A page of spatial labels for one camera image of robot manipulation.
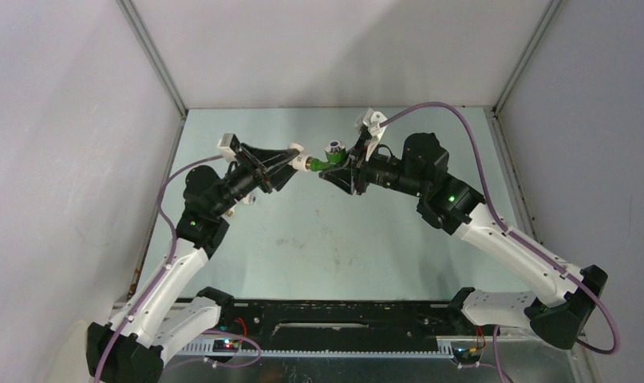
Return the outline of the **green plastic faucet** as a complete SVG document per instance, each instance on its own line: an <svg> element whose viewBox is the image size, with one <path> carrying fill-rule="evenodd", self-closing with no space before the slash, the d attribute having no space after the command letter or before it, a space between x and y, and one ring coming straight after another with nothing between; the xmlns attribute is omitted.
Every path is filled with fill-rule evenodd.
<svg viewBox="0 0 644 383"><path fill-rule="evenodd" d="M344 164L347 159L345 144L340 140L332 140L325 149L325 159L310 157L306 160L306 169L311 172L322 172Z"/></svg>

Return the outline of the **white elbow fitting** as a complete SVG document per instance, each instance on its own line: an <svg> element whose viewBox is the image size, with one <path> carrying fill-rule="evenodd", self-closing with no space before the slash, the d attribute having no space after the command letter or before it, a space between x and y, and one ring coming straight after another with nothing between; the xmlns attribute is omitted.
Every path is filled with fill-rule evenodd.
<svg viewBox="0 0 644 383"><path fill-rule="evenodd" d="M298 143L292 142L288 145L289 149L295 149L298 151L298 154L289 162L289 165L296 171L308 172L309 161L311 155L305 150L305 148Z"/></svg>

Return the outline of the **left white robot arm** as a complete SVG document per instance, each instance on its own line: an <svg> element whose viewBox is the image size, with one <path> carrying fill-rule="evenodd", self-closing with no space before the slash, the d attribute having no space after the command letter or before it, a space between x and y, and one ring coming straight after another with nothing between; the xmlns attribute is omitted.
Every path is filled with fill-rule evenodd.
<svg viewBox="0 0 644 383"><path fill-rule="evenodd" d="M157 382L168 363L204 332L232 328L235 310L204 293L178 314L167 318L185 286L204 268L229 228L224 215L256 188L279 191L306 168L304 148L262 149L233 136L219 145L219 159L235 168L219 176L210 158L197 160L173 173L185 174L184 211L178 221L161 212L172 239L167 255L149 278L104 325L87 329L86 360L95 382Z"/></svg>

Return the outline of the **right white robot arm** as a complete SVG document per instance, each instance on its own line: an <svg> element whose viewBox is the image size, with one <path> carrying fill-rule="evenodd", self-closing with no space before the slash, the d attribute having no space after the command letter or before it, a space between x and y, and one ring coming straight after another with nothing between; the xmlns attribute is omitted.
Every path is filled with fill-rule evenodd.
<svg viewBox="0 0 644 383"><path fill-rule="evenodd" d="M351 148L332 140L325 154L330 165L320 171L321 179L349 195L361 195L374 184L416 197L417 213L428 225L492 256L528 286L522 293L461 289L449 303L452 330L466 334L476 326L500 325L531 330L558 349L578 342L606 272L570 264L494 217L480 192L448 173L448 151L434 134L408 136L402 158L379 153L364 136Z"/></svg>

